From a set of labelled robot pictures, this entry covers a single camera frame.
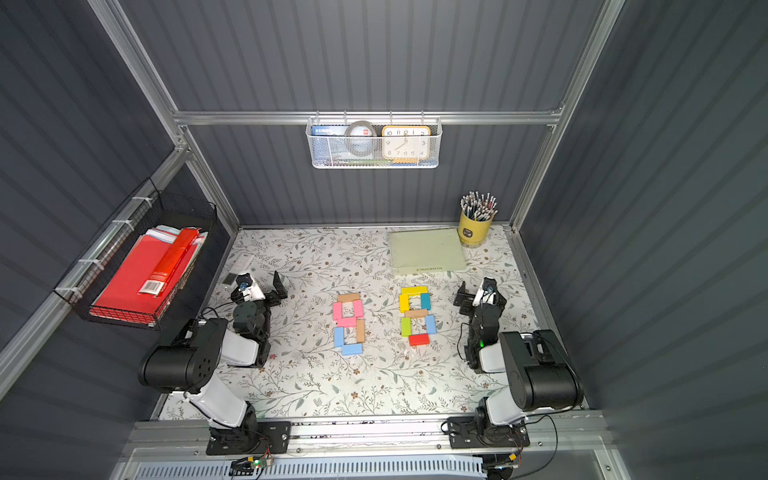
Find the light blue block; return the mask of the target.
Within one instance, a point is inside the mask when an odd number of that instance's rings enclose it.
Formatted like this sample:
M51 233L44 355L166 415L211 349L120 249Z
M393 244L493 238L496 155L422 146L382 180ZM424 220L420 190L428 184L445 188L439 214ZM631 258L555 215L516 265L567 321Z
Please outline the light blue block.
M345 345L344 328L343 327L336 327L334 329L334 347L335 348L342 348L344 345Z
M436 320L433 315L427 315L425 317L426 332L428 335L434 335L437 333Z

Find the teal block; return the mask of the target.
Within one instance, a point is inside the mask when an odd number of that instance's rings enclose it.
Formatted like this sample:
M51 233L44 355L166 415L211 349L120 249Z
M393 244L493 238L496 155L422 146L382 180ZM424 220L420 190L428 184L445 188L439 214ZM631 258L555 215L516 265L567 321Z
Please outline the teal block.
M421 293L419 296L420 299L420 310L429 311L431 309L431 296L429 293Z

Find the tan wooden block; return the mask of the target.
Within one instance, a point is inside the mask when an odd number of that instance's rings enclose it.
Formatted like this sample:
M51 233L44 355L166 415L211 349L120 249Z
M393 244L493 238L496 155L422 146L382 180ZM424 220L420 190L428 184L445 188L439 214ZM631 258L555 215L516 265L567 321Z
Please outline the tan wooden block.
M404 316L407 318L424 318L429 314L429 311L426 309L418 309L418 310L409 310L404 313Z

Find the yellow block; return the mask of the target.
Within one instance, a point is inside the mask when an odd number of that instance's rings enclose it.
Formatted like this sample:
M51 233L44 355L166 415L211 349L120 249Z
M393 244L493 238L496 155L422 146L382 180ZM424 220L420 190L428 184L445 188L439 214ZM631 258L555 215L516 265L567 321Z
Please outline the yellow block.
M427 292L428 288L426 286L406 287L401 290L401 294L406 296L418 296Z
M399 297L399 310L401 313L405 313L411 310L410 306L410 294L401 294Z

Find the red block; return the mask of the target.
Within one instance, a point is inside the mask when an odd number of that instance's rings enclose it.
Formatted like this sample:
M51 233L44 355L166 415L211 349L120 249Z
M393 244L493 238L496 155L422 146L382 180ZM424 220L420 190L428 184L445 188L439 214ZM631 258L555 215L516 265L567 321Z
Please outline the red block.
M430 337L428 334L415 334L408 337L409 344L412 347L424 346L430 343Z

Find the green block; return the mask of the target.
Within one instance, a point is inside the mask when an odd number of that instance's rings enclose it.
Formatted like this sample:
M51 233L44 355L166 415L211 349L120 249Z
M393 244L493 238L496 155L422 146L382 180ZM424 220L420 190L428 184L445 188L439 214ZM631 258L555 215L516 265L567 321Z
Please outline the green block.
M412 335L412 319L409 317L403 317L401 319L401 336L410 337Z

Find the pink block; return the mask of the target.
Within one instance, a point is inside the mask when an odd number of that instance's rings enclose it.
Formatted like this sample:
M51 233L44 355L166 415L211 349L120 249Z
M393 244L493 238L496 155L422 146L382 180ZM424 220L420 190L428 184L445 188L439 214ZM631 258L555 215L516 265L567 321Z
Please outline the pink block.
M352 302L353 305L353 314L355 318L363 318L364 317L364 310L363 310L363 303L361 300L355 300Z
M335 302L333 304L333 319L339 321L343 318L343 305L341 302Z
M354 317L341 318L336 321L338 327L341 328L355 328L357 326L358 319Z

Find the tan block front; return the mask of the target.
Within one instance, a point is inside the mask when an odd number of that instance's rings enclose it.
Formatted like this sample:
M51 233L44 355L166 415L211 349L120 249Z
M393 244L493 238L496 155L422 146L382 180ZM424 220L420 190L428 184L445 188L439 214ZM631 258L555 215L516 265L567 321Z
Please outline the tan block front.
M356 341L359 344L362 344L365 342L365 338L366 338L365 320L363 318L359 318L356 321Z

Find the blue block front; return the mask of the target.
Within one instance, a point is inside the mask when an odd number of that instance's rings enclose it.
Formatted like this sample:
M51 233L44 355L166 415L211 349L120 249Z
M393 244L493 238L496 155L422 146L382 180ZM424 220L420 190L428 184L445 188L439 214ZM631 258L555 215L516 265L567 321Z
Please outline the blue block front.
M345 344L341 346L341 354L343 356L353 356L353 355L361 355L363 353L363 345L356 343L356 344Z

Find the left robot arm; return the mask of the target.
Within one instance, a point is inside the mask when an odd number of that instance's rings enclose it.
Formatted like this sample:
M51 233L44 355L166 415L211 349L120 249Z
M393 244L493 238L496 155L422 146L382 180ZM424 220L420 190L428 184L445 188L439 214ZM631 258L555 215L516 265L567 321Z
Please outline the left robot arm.
M218 315L179 323L161 334L139 368L139 382L161 393L179 392L214 429L245 426L249 404L216 373L220 363L262 368L270 356L272 309L288 298L280 274L264 292L248 273L235 279L233 318Z

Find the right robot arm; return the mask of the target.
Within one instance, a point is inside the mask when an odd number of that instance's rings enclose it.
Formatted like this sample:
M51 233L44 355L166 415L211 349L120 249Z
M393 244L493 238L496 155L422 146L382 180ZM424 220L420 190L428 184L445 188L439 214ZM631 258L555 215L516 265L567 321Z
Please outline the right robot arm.
M582 404L583 386L553 330L501 330L507 300L494 279L484 278L474 293L462 283L453 304L468 318L467 335L458 344L460 357L478 374L503 374L507 380L505 387L480 400L474 420L479 431Z

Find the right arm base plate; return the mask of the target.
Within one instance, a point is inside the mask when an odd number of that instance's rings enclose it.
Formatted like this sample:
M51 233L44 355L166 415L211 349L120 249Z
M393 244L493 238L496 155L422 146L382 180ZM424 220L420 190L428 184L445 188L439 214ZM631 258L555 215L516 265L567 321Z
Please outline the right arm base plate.
M475 417L449 417L441 424L452 449L511 448L530 446L524 425L493 425Z

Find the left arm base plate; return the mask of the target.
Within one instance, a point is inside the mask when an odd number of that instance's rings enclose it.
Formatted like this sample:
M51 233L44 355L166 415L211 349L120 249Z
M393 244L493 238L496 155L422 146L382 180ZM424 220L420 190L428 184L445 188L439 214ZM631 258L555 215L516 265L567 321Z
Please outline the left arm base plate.
M206 447L209 456L263 455L267 452L277 455L288 450L291 423L267 421L229 429L211 427L209 433Z

